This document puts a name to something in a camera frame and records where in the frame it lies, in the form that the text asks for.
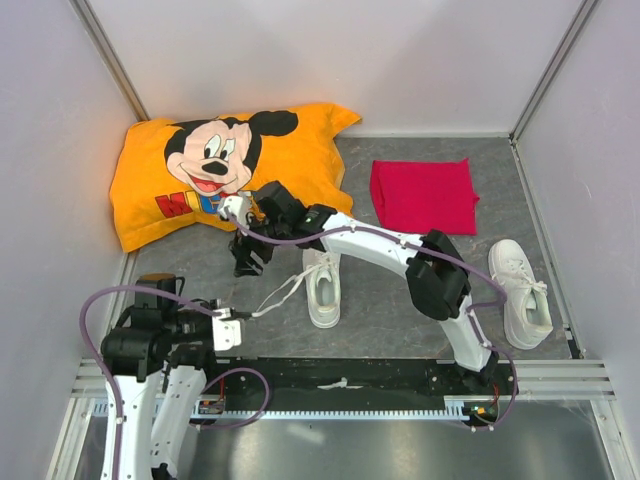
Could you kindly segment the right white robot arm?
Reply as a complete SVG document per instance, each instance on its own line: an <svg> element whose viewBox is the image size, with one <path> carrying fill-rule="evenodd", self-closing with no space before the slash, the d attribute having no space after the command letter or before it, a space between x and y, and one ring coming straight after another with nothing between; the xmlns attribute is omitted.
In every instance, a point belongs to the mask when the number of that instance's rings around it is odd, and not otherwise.
<svg viewBox="0 0 640 480"><path fill-rule="evenodd" d="M493 383L498 354L477 322L469 282L472 269L444 233L404 234L357 221L326 205L304 206L277 181L254 197L225 198L220 216L238 229L230 244L237 276L261 275L274 247L293 245L350 256L404 278L414 308L439 322L444 331L460 386L477 394Z"/></svg>

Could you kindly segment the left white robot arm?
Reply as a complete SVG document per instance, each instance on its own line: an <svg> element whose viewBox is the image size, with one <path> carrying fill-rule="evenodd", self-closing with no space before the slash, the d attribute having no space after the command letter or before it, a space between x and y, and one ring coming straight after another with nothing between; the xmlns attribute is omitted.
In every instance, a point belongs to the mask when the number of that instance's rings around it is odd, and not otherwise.
<svg viewBox="0 0 640 480"><path fill-rule="evenodd" d="M246 314L199 300L181 307L184 279L170 273L136 281L132 305L100 346L109 375L105 479L176 479L201 393L223 382L216 353L242 342Z"/></svg>

